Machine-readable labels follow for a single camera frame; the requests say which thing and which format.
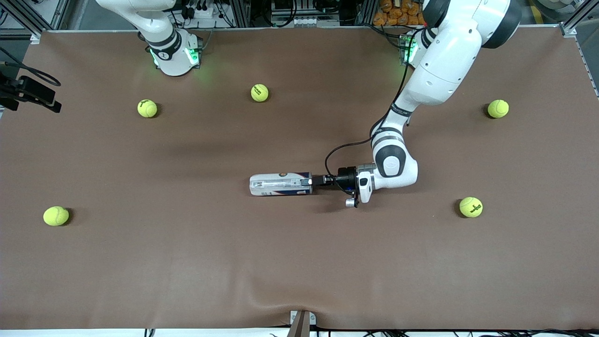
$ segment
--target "tennis ball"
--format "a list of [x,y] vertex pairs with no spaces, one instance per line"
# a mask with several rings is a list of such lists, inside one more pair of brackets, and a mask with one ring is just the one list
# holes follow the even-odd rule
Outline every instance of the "tennis ball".
[[156,103],[150,100],[141,100],[140,103],[137,104],[137,112],[145,118],[152,118],[156,115],[156,112],[158,112],[158,107],[156,106]]
[[44,212],[44,222],[50,226],[64,225],[67,220],[69,211],[60,206],[50,207]]
[[504,100],[495,100],[489,104],[487,108],[487,112],[489,116],[493,118],[502,118],[507,115],[507,112],[510,110],[510,106]]
[[467,197],[459,203],[459,211],[468,218],[475,218],[483,212],[483,204],[475,197]]
[[265,85],[254,85],[252,87],[252,98],[256,102],[264,102],[268,98],[268,88]]

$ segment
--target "black cable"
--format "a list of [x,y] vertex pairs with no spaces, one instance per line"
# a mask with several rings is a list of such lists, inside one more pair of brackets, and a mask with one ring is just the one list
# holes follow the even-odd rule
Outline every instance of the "black cable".
[[[515,330],[513,330],[510,333],[515,334],[515,333],[518,333],[518,332],[515,331]],[[544,330],[538,330],[538,331],[526,330],[526,331],[524,331],[524,334],[526,334],[528,337],[532,337],[534,335],[538,335],[539,333],[558,333],[560,335],[568,335],[568,336],[574,336],[574,337],[583,337],[583,335],[581,335],[581,334],[579,334],[577,332],[566,331],[566,330],[559,330],[559,329],[544,329]]]
[[2,22],[0,22],[0,26],[2,26],[6,22],[6,19],[8,19],[8,12],[2,10],[2,12],[0,12],[0,19],[2,19]]
[[380,29],[383,31],[383,36],[385,36],[385,39],[387,39],[387,42],[391,43],[391,45],[397,49],[401,48],[399,44],[395,44],[395,43],[393,43],[393,41],[391,41],[389,34],[385,33],[385,29],[383,28],[383,26],[381,26]]
[[314,6],[314,8],[316,8],[317,11],[321,11],[325,14],[336,13],[339,11],[339,8],[341,7],[341,1],[338,1],[337,5],[333,8],[326,8],[325,6],[321,6],[319,3],[320,0],[312,0],[312,6]]
[[154,337],[156,329],[144,329],[144,337]]
[[[407,51],[407,59],[408,59],[408,60],[410,59],[410,51],[411,51],[411,49],[412,49],[412,42],[414,42],[414,36],[416,36],[416,34],[417,34],[419,31],[423,30],[423,29],[425,29],[425,28],[420,28],[420,29],[416,29],[416,30],[414,30],[414,33],[413,33],[413,34],[412,34],[412,36],[410,37],[410,42],[408,43],[408,51]],[[407,76],[407,74],[408,74],[408,65],[409,65],[409,64],[406,64],[406,69],[404,70],[404,75],[403,75],[403,77],[401,78],[401,84],[400,84],[400,88],[399,88],[399,90],[397,90],[397,94],[395,94],[395,98],[393,99],[393,101],[391,101],[391,104],[392,104],[392,105],[393,105],[393,103],[394,103],[394,102],[397,100],[397,98],[400,96],[400,93],[401,93],[401,91],[402,91],[402,90],[403,90],[403,88],[404,88],[404,83],[406,82],[406,76]],[[389,110],[387,110],[387,112],[386,112],[386,113],[383,115],[383,117],[381,117],[381,118],[380,118],[378,121],[376,121],[376,122],[373,124],[373,126],[370,128],[370,137],[369,137],[368,139],[365,139],[365,140],[363,140],[363,141],[361,141],[361,142],[347,143],[347,144],[343,144],[343,145],[337,146],[337,147],[336,147],[336,148],[334,148],[334,149],[333,149],[331,152],[329,152],[329,154],[328,154],[328,155],[326,155],[326,157],[325,157],[325,170],[326,170],[326,173],[327,173],[327,174],[328,174],[328,175],[329,175],[329,176],[330,176],[330,177],[333,179],[333,182],[335,183],[335,185],[337,185],[337,187],[339,187],[339,189],[340,189],[340,190],[342,190],[343,192],[345,192],[345,194],[351,195],[352,193],[351,193],[351,192],[348,192],[348,191],[346,191],[345,189],[343,189],[343,188],[341,187],[341,185],[339,185],[339,182],[337,182],[337,178],[336,178],[336,177],[335,177],[335,176],[334,176],[334,175],[331,173],[331,171],[329,170],[329,165],[328,165],[328,160],[329,160],[329,157],[330,157],[330,156],[331,156],[333,153],[335,153],[335,151],[337,151],[337,150],[339,150],[339,149],[346,148],[346,147],[348,147],[348,146],[362,145],[362,144],[364,144],[364,143],[368,143],[368,142],[370,142],[370,141],[371,141],[371,140],[374,138],[374,136],[376,136],[376,131],[374,130],[374,127],[376,127],[376,125],[379,125],[379,127],[380,127],[381,125],[383,125],[383,123],[384,123],[384,122],[385,122],[385,120],[387,119],[387,116],[389,115],[389,111],[391,111],[391,107],[389,107]],[[407,337],[407,335],[406,335],[404,332],[401,332],[401,336],[405,336],[405,337]]]
[[183,27],[181,26],[181,23],[180,23],[180,22],[177,20],[177,18],[175,17],[175,13],[173,13],[173,10],[170,10],[170,12],[171,12],[171,15],[173,16],[173,20],[175,21],[175,26],[176,26],[177,28],[183,28]]
[[229,16],[226,14],[222,2],[220,0],[215,0],[214,4],[216,5],[216,9],[218,9],[219,13],[223,16],[222,19],[225,21],[225,23],[229,25],[229,27],[235,28],[235,25],[233,25],[233,21],[231,21],[231,19],[229,19]]
[[[370,29],[374,30],[375,32],[379,33],[380,35],[387,34],[389,37],[394,37],[394,38],[399,38],[400,37],[400,35],[385,33],[383,30],[381,30],[379,28],[376,28],[375,26],[373,26],[373,25],[371,25],[369,23],[361,23],[360,26],[369,27]],[[396,27],[403,27],[403,28],[414,29],[414,27],[410,27],[410,26],[406,26],[406,25],[397,25]]]
[[31,68],[26,66],[25,64],[23,64],[23,62],[21,62],[19,59],[17,59],[16,57],[14,57],[11,53],[9,53],[6,49],[4,49],[2,46],[0,46],[0,50],[2,51],[2,53],[5,53],[9,58],[11,58],[15,63],[11,63],[11,62],[0,62],[0,64],[4,64],[7,67],[15,67],[15,68],[20,68],[20,69],[25,69],[27,71],[29,71],[30,73],[32,73],[33,75],[37,76],[39,79],[41,79],[42,81],[53,85],[53,86],[61,86],[61,83],[59,80],[57,80],[54,76],[45,73],[41,70],[35,69],[35,68]]
[[273,23],[269,18],[267,18],[267,12],[268,10],[265,10],[265,8],[267,7],[266,4],[269,3],[271,0],[264,0],[262,1],[262,18],[264,19],[264,21],[271,27],[275,27],[275,28],[282,28],[287,26],[288,24],[290,24],[291,22],[293,22],[295,15],[298,12],[298,5],[295,2],[295,0],[290,0],[291,1],[291,9],[289,10],[289,18],[287,19],[287,21],[282,24],[282,25],[277,25],[276,23]]

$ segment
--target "cable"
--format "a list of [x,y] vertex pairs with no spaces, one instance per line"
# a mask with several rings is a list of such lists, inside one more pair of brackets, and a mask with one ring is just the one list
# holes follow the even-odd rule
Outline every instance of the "cable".
[[[506,332],[497,332],[502,336],[505,336],[504,333]],[[507,332],[509,334],[509,336],[513,336],[513,337],[519,337],[520,332],[516,331],[516,330],[511,330]],[[527,337],[532,337],[534,335],[538,335],[539,333],[557,333],[560,335],[568,335],[568,336],[574,336],[574,337],[583,337],[583,335],[574,332],[574,331],[566,331],[566,330],[558,330],[558,329],[544,329],[544,330],[538,330],[538,331],[532,331],[532,330],[525,330],[523,332]],[[492,335],[481,335],[479,337],[497,337],[497,336],[492,336]]]
[[206,43],[202,46],[202,50],[205,50],[208,47],[208,43],[210,43],[210,39],[212,38],[212,33],[214,33],[214,29],[216,28],[216,22],[214,23],[214,27],[210,30],[210,35],[206,39]]
[[389,37],[389,34],[385,33],[385,29],[383,28],[383,26],[380,27],[380,29],[383,31],[383,35],[385,36],[385,39],[387,39],[387,41],[389,43],[391,43],[392,46],[394,46],[397,49],[401,49],[399,44],[395,44],[393,43],[393,41],[391,41],[391,38]]
[[175,17],[175,13],[173,13],[173,10],[170,10],[171,15],[173,16],[173,20],[175,20],[175,26],[177,28],[183,28],[183,26],[181,25],[181,23],[177,20],[177,18]]
[[[387,33],[387,32],[385,32],[385,29],[383,28],[383,26],[381,26],[381,27],[380,27],[380,29],[378,29],[378,28],[376,28],[375,26],[373,26],[373,25],[371,25],[371,24],[369,24],[369,23],[362,23],[362,24],[360,24],[360,25],[361,25],[361,26],[370,27],[370,29],[372,29],[372,30],[374,30],[375,32],[377,32],[378,34],[380,34],[380,35],[384,36],[384,37],[387,39],[387,41],[388,41],[388,42],[389,42],[389,43],[390,43],[392,46],[394,46],[395,48],[398,48],[398,49],[407,49],[406,47],[402,47],[402,46],[399,46],[399,45],[397,45],[397,44],[393,43],[393,41],[391,41],[391,38],[400,38],[400,35],[397,35],[397,34],[390,34],[390,33]],[[403,27],[403,28],[410,28],[410,29],[412,29],[412,27],[405,26],[405,25],[398,25],[398,27]]]
[[332,8],[327,8],[325,6],[321,6],[320,5],[320,0],[312,0],[312,6],[314,8],[316,8],[317,11],[321,11],[325,14],[332,14],[332,13],[336,13],[339,11],[339,8],[341,7],[341,1],[337,2],[337,5],[335,7]]
[[[416,36],[416,34],[423,30],[425,28],[420,28],[420,29],[415,29],[414,33],[412,34],[412,36],[410,37],[410,43],[408,44],[408,51],[407,51],[407,59],[410,59],[410,50],[412,49],[412,42],[414,42],[414,36]],[[408,74],[408,64],[406,64],[406,69],[404,70],[404,75],[401,78],[401,84],[400,84],[400,88],[399,90],[397,90],[397,94],[395,94],[395,98],[393,99],[393,101],[391,101],[391,104],[393,105],[393,103],[397,100],[397,98],[400,96],[401,91],[404,88],[404,83],[406,82],[406,76]],[[376,130],[374,130],[374,127],[376,127],[376,125],[378,125],[379,127],[381,125],[383,125],[383,123],[385,122],[385,120],[387,119],[387,116],[389,115],[389,111],[391,111],[391,107],[389,107],[389,110],[387,110],[387,112],[383,115],[383,117],[381,117],[378,121],[376,121],[373,126],[370,128],[370,137],[368,139],[365,139],[361,142],[355,142],[355,143],[347,143],[347,144],[343,144],[340,146],[337,146],[336,148],[334,148],[331,152],[329,152],[328,155],[326,155],[325,157],[325,170],[327,172],[327,174],[333,179],[333,182],[335,183],[335,185],[337,185],[337,187],[339,187],[340,190],[342,190],[343,192],[345,192],[345,194],[351,195],[351,192],[346,191],[345,189],[343,189],[341,187],[341,185],[339,185],[339,182],[337,181],[337,178],[331,173],[331,171],[329,170],[329,165],[328,165],[328,160],[329,157],[335,153],[335,151],[342,149],[342,148],[346,148],[348,146],[354,146],[354,145],[362,145],[364,143],[368,143],[370,142],[374,136],[376,136]],[[407,335],[404,332],[401,332],[401,336],[402,337],[407,337]]]
[[222,15],[222,19],[225,21],[225,23],[229,25],[229,27],[235,28],[235,26],[233,25],[233,21],[231,21],[231,19],[229,19],[229,16],[226,14],[222,2],[220,0],[215,0],[214,4],[216,5],[216,9],[219,11],[220,15]]
[[0,12],[0,19],[2,19],[2,22],[0,22],[0,26],[2,26],[6,22],[6,19],[8,19],[8,12],[2,10]]
[[287,19],[287,21],[282,24],[282,25],[277,25],[276,23],[273,23],[271,20],[269,20],[266,16],[266,13],[268,12],[268,10],[265,10],[264,8],[267,7],[265,4],[270,2],[271,0],[264,0],[262,2],[262,18],[264,19],[264,21],[266,21],[266,23],[271,26],[271,27],[275,27],[275,28],[282,28],[287,26],[288,24],[290,24],[291,22],[293,22],[295,15],[298,12],[298,4],[295,2],[295,0],[290,0],[291,1],[291,9],[289,10],[289,18]]
[[1,46],[0,46],[0,50],[2,51],[2,53],[5,53],[9,58],[11,58],[15,62],[15,63],[0,62],[0,64],[3,64],[7,67],[15,67],[15,68],[20,68],[20,69],[25,69],[25,70],[29,71],[30,73],[32,73],[33,75],[37,76],[42,81],[44,81],[50,85],[61,86],[60,81],[57,80],[54,76],[52,76],[48,73],[45,73],[41,70],[26,66],[25,64],[23,64],[23,62],[21,62],[19,59],[14,57],[11,53],[9,53],[6,49],[4,49]]

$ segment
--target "black joint band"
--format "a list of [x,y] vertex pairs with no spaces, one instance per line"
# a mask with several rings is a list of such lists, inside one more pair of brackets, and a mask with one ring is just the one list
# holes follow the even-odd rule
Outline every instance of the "black joint band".
[[177,34],[179,34],[179,32],[177,32],[176,29],[173,29],[173,32],[171,33],[171,35],[162,41],[151,42],[146,39],[146,42],[148,42],[148,44],[154,48],[160,48],[160,47],[166,46],[167,44],[172,42],[175,39],[175,37],[177,36]]
[[173,54],[181,48],[182,37],[179,32],[175,32],[177,35],[177,40],[170,47],[164,49],[152,48],[154,55],[156,55],[159,59],[168,61],[173,58]]
[[391,111],[395,112],[398,115],[404,116],[404,117],[410,117],[413,113],[413,111],[404,110],[404,109],[398,107],[395,103],[391,104]]

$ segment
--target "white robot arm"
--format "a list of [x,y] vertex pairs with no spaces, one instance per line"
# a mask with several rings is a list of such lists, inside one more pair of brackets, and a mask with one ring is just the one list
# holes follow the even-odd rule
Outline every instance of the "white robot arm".
[[131,22],[148,45],[154,63],[169,76],[180,76],[199,65],[198,37],[176,29],[164,10],[175,0],[96,0],[96,2]]
[[355,169],[355,187],[346,206],[369,201],[379,188],[416,182],[418,164],[406,148],[403,127],[421,104],[445,102],[470,70],[481,47],[496,48],[516,31],[521,8],[516,0],[426,0],[423,15],[431,26],[418,32],[415,67],[386,117],[371,130],[373,164]]

